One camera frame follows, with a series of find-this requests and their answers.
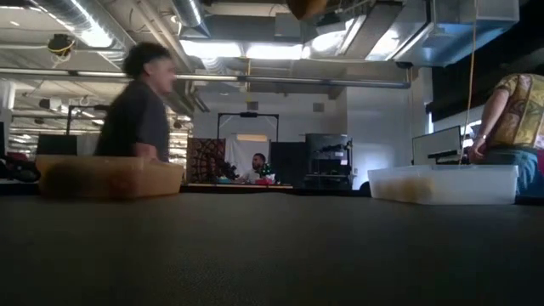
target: clear plastic container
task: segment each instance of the clear plastic container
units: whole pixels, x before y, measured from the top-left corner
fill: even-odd
[[[179,193],[184,167],[138,157],[37,156],[42,195],[133,199]]]
[[[418,204],[513,204],[517,166],[413,166],[368,172],[372,197]]]

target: hand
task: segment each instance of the hand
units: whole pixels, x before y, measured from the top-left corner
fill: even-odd
[[[478,137],[474,140],[473,146],[468,151],[468,160],[471,163],[481,162],[484,159],[484,153],[485,139]]]

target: blurred person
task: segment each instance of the blurred person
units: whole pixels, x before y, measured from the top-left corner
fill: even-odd
[[[503,78],[485,104],[470,162],[518,166],[518,194],[544,196],[537,151],[544,149],[544,76]]]
[[[168,162],[170,128],[161,96],[173,91],[171,55],[160,44],[141,42],[130,50],[122,69],[133,80],[111,104],[95,155]]]
[[[264,154],[257,153],[253,156],[252,169],[236,179],[236,183],[255,184],[255,181],[261,178],[261,170],[266,163]]]

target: person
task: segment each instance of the person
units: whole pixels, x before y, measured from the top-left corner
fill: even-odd
[[[255,154],[252,160],[252,169],[237,178],[236,183],[255,184],[255,181],[261,178],[259,173],[263,169],[265,162],[266,157],[262,153]]]
[[[111,104],[94,154],[168,162],[170,128],[161,96],[173,91],[170,53],[156,43],[139,43],[129,51],[123,71],[133,80]]]
[[[470,162],[517,165],[518,194],[544,196],[537,151],[544,149],[544,76],[503,78],[485,104]]]

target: gray table surface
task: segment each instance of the gray table surface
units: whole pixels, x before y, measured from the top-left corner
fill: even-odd
[[[0,197],[0,305],[542,305],[542,276],[542,207]]]

